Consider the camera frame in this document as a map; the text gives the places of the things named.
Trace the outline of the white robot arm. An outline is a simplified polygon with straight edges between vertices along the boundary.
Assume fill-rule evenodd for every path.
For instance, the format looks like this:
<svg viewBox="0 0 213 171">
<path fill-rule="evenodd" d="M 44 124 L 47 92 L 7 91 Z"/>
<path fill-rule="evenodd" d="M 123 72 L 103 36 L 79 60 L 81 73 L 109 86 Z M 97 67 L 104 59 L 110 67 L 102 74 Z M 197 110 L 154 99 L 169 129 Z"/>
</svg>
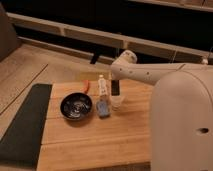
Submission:
<svg viewBox="0 0 213 171">
<path fill-rule="evenodd" d="M 139 64 L 124 51 L 112 64 L 114 80 L 154 87 L 150 100 L 151 170 L 213 171 L 213 65 Z"/>
</svg>

